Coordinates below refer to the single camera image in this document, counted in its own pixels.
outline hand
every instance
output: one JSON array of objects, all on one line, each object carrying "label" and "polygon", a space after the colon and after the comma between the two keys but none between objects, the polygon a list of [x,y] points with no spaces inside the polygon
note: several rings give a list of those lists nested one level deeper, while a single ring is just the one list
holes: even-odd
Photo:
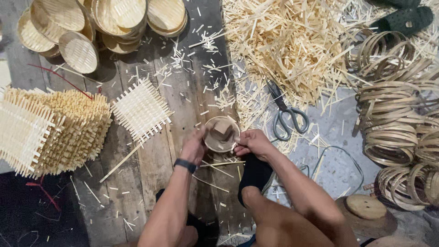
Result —
[{"label": "hand", "polygon": [[235,141],[238,143],[234,149],[237,156],[254,153],[258,159],[267,162],[268,155],[277,151],[262,130],[244,131]]},{"label": "hand", "polygon": [[203,137],[206,133],[206,126],[201,125],[200,130],[194,129],[192,133],[183,141],[183,148],[180,152],[180,159],[187,160],[199,166],[207,147]]}]

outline scissor blade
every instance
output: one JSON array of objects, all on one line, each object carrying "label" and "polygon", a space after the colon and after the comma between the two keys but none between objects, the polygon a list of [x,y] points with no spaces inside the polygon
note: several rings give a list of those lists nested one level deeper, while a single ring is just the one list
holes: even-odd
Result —
[{"label": "scissor blade", "polygon": [[267,81],[268,88],[270,89],[271,96],[279,107],[279,110],[286,111],[287,106],[285,105],[284,99],[282,98],[281,89],[273,82]]}]

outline leg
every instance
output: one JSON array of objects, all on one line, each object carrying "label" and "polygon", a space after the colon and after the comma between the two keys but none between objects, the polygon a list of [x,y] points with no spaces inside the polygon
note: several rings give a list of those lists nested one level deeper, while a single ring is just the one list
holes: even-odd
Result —
[{"label": "leg", "polygon": [[263,197],[258,188],[244,187],[242,199],[255,220],[256,243],[259,247],[334,246],[303,216]]}]

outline scissor handle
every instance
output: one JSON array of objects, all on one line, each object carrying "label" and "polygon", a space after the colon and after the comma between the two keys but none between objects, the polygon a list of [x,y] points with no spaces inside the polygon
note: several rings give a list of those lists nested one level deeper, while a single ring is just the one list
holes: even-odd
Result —
[{"label": "scissor handle", "polygon": [[[285,123],[284,119],[282,118],[283,111],[279,111],[277,114],[274,115],[274,121],[273,121],[273,133],[274,136],[279,139],[280,141],[287,142],[291,138],[291,130],[288,128],[287,124]],[[284,128],[285,132],[287,133],[287,137],[281,137],[279,133],[277,132],[277,123],[281,122],[282,127]]]},{"label": "scissor handle", "polygon": [[[303,134],[306,131],[308,131],[309,118],[303,111],[301,111],[297,108],[294,108],[294,107],[290,107],[287,109],[287,112],[289,114],[291,114],[291,118],[293,119],[293,124],[294,124],[294,127],[296,128],[297,132],[299,132],[300,134]],[[302,129],[299,127],[299,124],[297,123],[297,118],[296,118],[295,113],[301,115],[303,117],[303,120],[305,121],[305,124],[302,126]]]},{"label": "scissor handle", "polygon": [[[274,121],[273,121],[273,133],[274,136],[276,136],[277,139],[283,142],[287,142],[291,138],[291,130],[288,128],[288,125],[285,123],[284,119],[282,118],[282,114],[284,112],[288,112],[291,115],[291,118],[293,119],[294,127],[296,128],[297,132],[300,134],[305,133],[309,128],[309,118],[308,116],[301,110],[291,107],[288,108],[285,111],[279,111],[277,114],[274,115]],[[303,120],[305,121],[305,124],[302,126],[302,129],[299,127],[299,124],[297,123],[296,113],[300,114],[303,117]],[[285,132],[287,133],[287,137],[281,137],[279,133],[277,132],[277,123],[281,122],[282,127],[284,128]]]}]

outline green cable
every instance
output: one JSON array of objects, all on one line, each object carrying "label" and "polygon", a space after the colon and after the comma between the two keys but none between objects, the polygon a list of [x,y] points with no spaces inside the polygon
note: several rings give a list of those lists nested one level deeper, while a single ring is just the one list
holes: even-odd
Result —
[{"label": "green cable", "polygon": [[357,161],[350,155],[350,153],[348,153],[348,151],[346,151],[346,150],[344,150],[343,148],[341,148],[341,147],[338,147],[338,146],[329,146],[329,147],[326,147],[325,149],[323,149],[323,152],[322,152],[322,154],[320,154],[320,158],[319,158],[319,160],[317,161],[317,164],[316,164],[316,166],[314,167],[314,170],[313,170],[313,173],[311,174],[311,177],[310,176],[308,176],[310,179],[314,176],[314,173],[316,172],[316,170],[317,170],[317,167],[319,166],[319,163],[320,163],[320,161],[322,160],[322,157],[323,157],[323,154],[325,153],[325,151],[328,149],[328,148],[336,148],[336,149],[341,149],[341,150],[343,150],[351,159],[352,159],[352,161],[354,162],[354,165],[355,165],[355,167],[357,168],[357,170],[358,170],[358,172],[360,173],[360,175],[361,175],[361,183],[360,183],[360,185],[358,186],[358,188],[356,189],[356,190],[354,190],[354,192],[352,192],[352,194],[351,195],[353,195],[353,194],[355,194],[355,192],[357,192],[360,188],[361,188],[361,186],[363,185],[363,182],[364,182],[364,174],[363,174],[363,170],[361,170],[361,167],[360,167],[360,165],[357,163]]},{"label": "green cable", "polygon": [[[363,170],[361,170],[360,165],[359,165],[359,164],[357,163],[357,161],[356,161],[356,160],[350,155],[350,153],[348,153],[348,151],[344,150],[344,149],[341,148],[341,147],[338,147],[338,146],[329,146],[329,147],[326,147],[325,149],[323,149],[323,152],[322,152],[322,154],[320,154],[319,160],[317,161],[317,164],[316,164],[316,166],[314,167],[314,170],[313,170],[313,173],[311,174],[311,176],[309,175],[309,166],[307,166],[307,165],[301,166],[301,167],[299,167],[299,170],[300,170],[300,171],[303,171],[303,170],[307,169],[307,171],[308,171],[308,178],[311,179],[311,178],[314,176],[314,173],[316,173],[317,167],[319,166],[319,163],[320,163],[320,161],[322,160],[323,154],[325,153],[325,151],[326,151],[328,148],[337,148],[337,149],[341,149],[341,150],[343,150],[343,151],[344,151],[344,152],[345,152],[345,153],[346,153],[346,154],[352,159],[352,161],[354,162],[355,167],[357,168],[358,172],[359,172],[360,175],[361,175],[361,183],[360,183],[360,185],[358,186],[358,188],[357,188],[356,190],[354,190],[354,192],[352,192],[351,195],[355,194],[355,192],[357,192],[357,191],[361,188],[361,186],[363,185],[363,183],[364,183],[364,173],[363,173]],[[268,184],[271,185],[271,182],[273,181],[273,178],[274,178],[273,175],[274,175],[274,172],[273,172],[272,176],[270,177],[269,181],[267,182],[267,185],[268,185]],[[265,192],[266,192],[269,188],[271,188],[271,187],[275,187],[275,186],[282,186],[282,187],[283,187],[283,185],[271,185],[271,186],[265,186],[264,189],[262,190],[262,194],[265,194]]]}]

